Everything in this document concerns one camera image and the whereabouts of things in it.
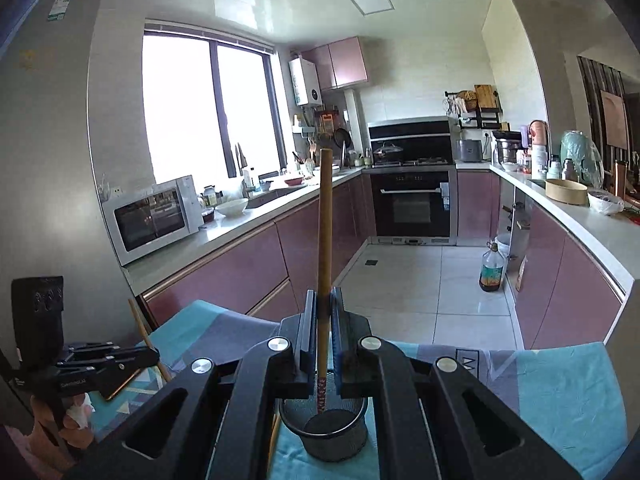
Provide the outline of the left hand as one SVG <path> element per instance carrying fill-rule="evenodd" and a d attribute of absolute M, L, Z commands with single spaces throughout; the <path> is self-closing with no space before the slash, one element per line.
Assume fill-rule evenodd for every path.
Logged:
<path fill-rule="evenodd" d="M 70 463 L 70 448 L 85 451 L 93 445 L 94 434 L 90 426 L 81 427 L 70 412 L 57 422 L 50 405 L 43 400 L 32 396 L 30 405 L 35 422 L 27 440 L 35 456 L 49 462 Z"/>

